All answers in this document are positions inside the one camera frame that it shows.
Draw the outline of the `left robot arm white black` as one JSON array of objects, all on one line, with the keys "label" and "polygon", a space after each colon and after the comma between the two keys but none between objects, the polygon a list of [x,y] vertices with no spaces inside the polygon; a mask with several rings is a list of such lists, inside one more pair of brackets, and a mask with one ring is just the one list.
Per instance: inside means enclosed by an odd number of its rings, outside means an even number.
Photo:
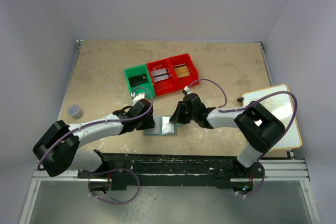
[{"label": "left robot arm white black", "polygon": [[116,110],[87,123],[54,122],[33,147],[38,159],[37,170],[45,170],[50,177],[55,177],[70,167],[78,166],[78,169],[88,170],[96,178],[104,177],[108,172],[104,158],[96,151],[89,158],[80,158],[78,149],[105,137],[155,127],[152,102],[140,99],[127,109]]}]

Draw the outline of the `green card holder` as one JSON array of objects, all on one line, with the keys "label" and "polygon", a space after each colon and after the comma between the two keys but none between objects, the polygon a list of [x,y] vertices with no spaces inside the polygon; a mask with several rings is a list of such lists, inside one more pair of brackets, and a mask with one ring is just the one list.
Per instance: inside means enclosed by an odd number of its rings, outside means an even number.
[{"label": "green card holder", "polygon": [[170,116],[154,116],[155,127],[144,131],[144,136],[175,136],[177,125],[170,122]]}]

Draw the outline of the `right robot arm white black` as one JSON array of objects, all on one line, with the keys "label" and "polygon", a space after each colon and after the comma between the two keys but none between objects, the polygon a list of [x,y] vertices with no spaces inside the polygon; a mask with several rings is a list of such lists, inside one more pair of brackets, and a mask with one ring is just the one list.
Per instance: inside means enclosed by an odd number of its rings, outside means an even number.
[{"label": "right robot arm white black", "polygon": [[206,107],[195,93],[187,94],[170,117],[171,123],[189,124],[194,121],[201,128],[216,129],[236,127],[248,144],[237,156],[234,173],[246,177],[252,171],[252,164],[266,154],[285,132],[284,124],[260,103],[221,111]]}]

